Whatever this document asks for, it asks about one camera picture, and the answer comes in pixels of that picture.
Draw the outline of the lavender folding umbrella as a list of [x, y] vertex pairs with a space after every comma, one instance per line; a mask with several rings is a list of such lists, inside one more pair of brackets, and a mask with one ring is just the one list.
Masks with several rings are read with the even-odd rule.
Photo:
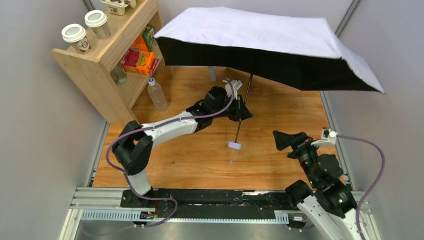
[[301, 91], [385, 93], [323, 17], [190, 7], [154, 39], [168, 66], [227, 67]]

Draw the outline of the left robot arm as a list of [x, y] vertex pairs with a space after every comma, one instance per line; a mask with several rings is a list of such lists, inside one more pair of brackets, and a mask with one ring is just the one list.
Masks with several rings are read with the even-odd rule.
[[155, 147], [177, 137], [199, 132], [209, 127], [215, 118], [240, 122], [252, 117], [241, 95], [214, 86], [203, 99], [174, 117], [145, 124], [135, 120], [128, 122], [109, 150], [120, 163], [119, 170], [124, 173], [128, 184], [142, 196], [152, 188], [146, 168]]

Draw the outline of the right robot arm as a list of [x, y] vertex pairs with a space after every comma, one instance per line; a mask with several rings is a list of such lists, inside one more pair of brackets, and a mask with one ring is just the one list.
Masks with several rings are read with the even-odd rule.
[[327, 240], [368, 240], [352, 191], [341, 181], [343, 169], [334, 154], [318, 154], [320, 147], [334, 145], [337, 132], [322, 130], [314, 140], [305, 132], [273, 131], [277, 150], [288, 147], [290, 159], [298, 160], [308, 182], [297, 180], [285, 189], [289, 202], [302, 211]]

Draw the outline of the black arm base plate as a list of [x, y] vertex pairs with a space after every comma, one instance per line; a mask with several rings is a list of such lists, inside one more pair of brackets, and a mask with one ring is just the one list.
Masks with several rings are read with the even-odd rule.
[[276, 211], [296, 211], [311, 190], [284, 191], [157, 188], [144, 198], [131, 190], [122, 193], [122, 208], [152, 209], [159, 218], [271, 220]]

